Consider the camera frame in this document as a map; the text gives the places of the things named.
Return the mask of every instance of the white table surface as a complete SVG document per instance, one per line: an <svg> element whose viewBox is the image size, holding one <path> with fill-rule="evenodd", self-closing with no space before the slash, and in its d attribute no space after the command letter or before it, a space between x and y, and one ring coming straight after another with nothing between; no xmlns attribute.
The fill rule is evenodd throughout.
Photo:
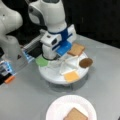
<svg viewBox="0 0 120 120"><path fill-rule="evenodd" d="M98 120L120 116L120 49L78 36L85 53L94 60L88 79L76 91L59 93L41 78L35 61L22 69L14 81L0 87L0 120L45 120L49 105L58 97L75 94L88 99Z"/></svg>

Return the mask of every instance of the bread slice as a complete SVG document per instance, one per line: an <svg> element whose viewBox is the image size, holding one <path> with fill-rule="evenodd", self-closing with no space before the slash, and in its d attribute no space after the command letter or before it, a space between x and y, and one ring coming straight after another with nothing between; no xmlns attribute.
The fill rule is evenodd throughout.
<svg viewBox="0 0 120 120"><path fill-rule="evenodd" d="M68 51L68 54L72 56L80 56L84 50L85 50L85 47L83 45L74 43L71 50Z"/></svg>
<svg viewBox="0 0 120 120"><path fill-rule="evenodd" d="M64 120L88 120L88 117L81 113L76 108L73 108L68 115L64 118Z"/></svg>

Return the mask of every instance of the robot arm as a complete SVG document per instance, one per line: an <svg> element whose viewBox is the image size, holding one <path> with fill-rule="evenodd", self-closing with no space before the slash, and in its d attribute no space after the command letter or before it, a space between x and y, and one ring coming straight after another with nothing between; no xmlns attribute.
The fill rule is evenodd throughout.
<svg viewBox="0 0 120 120"><path fill-rule="evenodd" d="M62 0L33 2L29 5L29 14L38 17L40 25L43 23L47 26L41 39L45 58L54 59L57 54L63 56L71 49L76 32L73 25L67 28Z"/></svg>
<svg viewBox="0 0 120 120"><path fill-rule="evenodd" d="M20 70L26 63L26 58L19 46L18 40L13 36L6 34L22 26L21 15L9 9L0 0L0 47L4 51L4 60L8 60L14 71Z"/></svg>

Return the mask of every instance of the green object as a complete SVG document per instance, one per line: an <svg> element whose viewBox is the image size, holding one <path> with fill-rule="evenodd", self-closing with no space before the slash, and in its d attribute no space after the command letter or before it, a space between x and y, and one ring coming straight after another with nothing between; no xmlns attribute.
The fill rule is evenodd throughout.
<svg viewBox="0 0 120 120"><path fill-rule="evenodd" d="M42 56L36 58L36 63L37 65L44 67L48 65L48 61L46 59L44 59Z"/></svg>

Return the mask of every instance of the dark background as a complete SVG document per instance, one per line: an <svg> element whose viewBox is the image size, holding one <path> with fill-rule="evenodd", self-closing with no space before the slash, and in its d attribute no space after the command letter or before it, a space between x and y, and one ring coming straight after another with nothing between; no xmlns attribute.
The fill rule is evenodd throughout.
<svg viewBox="0 0 120 120"><path fill-rule="evenodd" d="M3 0L23 17L23 26L10 34L24 45L44 28L33 24L25 0ZM63 0L66 21L74 24L78 34L120 48L120 0Z"/></svg>

